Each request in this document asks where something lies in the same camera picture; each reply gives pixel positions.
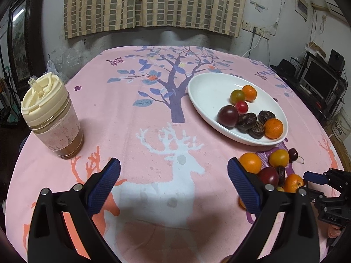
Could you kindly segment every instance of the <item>white oval plate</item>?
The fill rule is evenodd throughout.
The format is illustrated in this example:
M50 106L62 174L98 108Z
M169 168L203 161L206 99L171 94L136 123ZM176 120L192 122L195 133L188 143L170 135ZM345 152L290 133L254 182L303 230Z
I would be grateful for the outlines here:
M256 100L252 103L247 102L249 105L248 112L258 115L260 111L271 111L283 123L284 130L278 139L269 139L266 136L261 139L254 139L248 133L240 132L236 128L227 129L217 122L218 111L230 104L231 92L236 89L241 90L245 85L251 85L257 90ZM261 88L244 79L223 73L202 73L190 80L188 93L200 116L230 139L251 146L272 146L282 142L287 136L287 118L278 103Z

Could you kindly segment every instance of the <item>red cherry tomato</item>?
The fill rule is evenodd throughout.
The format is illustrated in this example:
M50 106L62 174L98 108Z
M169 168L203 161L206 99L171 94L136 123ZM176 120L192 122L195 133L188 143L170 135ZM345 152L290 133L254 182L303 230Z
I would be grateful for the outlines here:
M240 114L246 114L249 110L249 106L244 101L239 101L235 104L236 109Z

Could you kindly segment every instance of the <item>blue gripper pad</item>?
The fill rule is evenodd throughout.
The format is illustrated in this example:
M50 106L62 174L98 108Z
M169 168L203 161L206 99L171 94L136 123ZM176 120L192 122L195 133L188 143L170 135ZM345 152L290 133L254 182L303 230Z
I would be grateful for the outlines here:
M313 182L319 185L324 185L329 183L329 179L325 175L321 175L318 173L313 173L313 172L305 172L304 173L304 179L309 182Z
M90 217L96 215L101 211L109 193L113 186L117 182L119 175L121 174L121 163L116 158L112 158L105 168L96 174L100 175L100 179L96 183L95 187L87 196L87 213Z
M261 213L260 196L245 175L244 168L241 167L241 164L235 158L230 159L228 162L228 176L243 200L247 211L259 215Z

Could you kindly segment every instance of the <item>orange deer pattern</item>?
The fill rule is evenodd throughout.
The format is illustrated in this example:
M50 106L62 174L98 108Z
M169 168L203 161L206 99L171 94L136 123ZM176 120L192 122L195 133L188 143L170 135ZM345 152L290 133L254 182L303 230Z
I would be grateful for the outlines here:
M328 155L329 155L329 158L330 158L330 161L331 161L331 164L330 164L330 168L333 168L333 169L339 169L338 167L338 163L335 159L335 155L334 155L334 152L333 150L331 149L331 146L329 144L329 139L327 139L326 137L322 137L322 142L321 141L318 141L319 142L319 146L322 147L324 150L326 150L328 152ZM335 189L332 188L331 189L331 196L332 197L336 197L336 193L335 193Z
M72 173L75 176L77 183L84 184L85 181L82 180L82 178L80 177L80 175L78 174L78 171L76 169L77 162L80 158L81 158L81 156L75 156L73 159L70 160L70 164L71 164ZM96 151L91 153L90 156L88 157L88 162L85 163L85 170L87 173L86 180L88 180L89 177L93 173L101 172L101 169L100 169L100 147L99 146L96 146ZM126 181L127 181L127 179L119 180L115 183L115 186L119 186ZM34 202L32 204L31 208L34 208L35 206L36 206L36 202ZM93 222L95 223L97 229L99 230L99 232L102 235L104 235L105 229L106 229L106 223L105 223L105 219L104 219L105 210L111 212L115 216L119 216L119 214L120 214L120 210L116 206L116 203L113 200L113 196L111 193L108 195L107 200L106 200L105 204L103 205L100 213L98 213L97 215L94 215L92 217ZM82 242L79 239L78 233L75 230L71 215L69 213L66 213L66 212L63 214L64 214L64 220L66 222L67 229L70 233L73 244L74 244L75 248L77 249L77 252L80 255L89 258L87 252L85 251L85 248L84 248ZM29 235L29 228L30 228L30 224L23 225L23 246L24 246L26 251L28 251L27 250L27 237Z

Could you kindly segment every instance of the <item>picture frame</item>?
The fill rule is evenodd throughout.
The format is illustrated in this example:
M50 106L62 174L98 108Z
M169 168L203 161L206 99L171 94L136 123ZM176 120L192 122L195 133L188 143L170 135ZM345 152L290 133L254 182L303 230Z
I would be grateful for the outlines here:
M298 12L305 21L308 17L309 4L305 0L296 0L295 11Z
M7 47L13 83L22 100L31 76L45 71L41 39L43 0L13 0L9 8Z

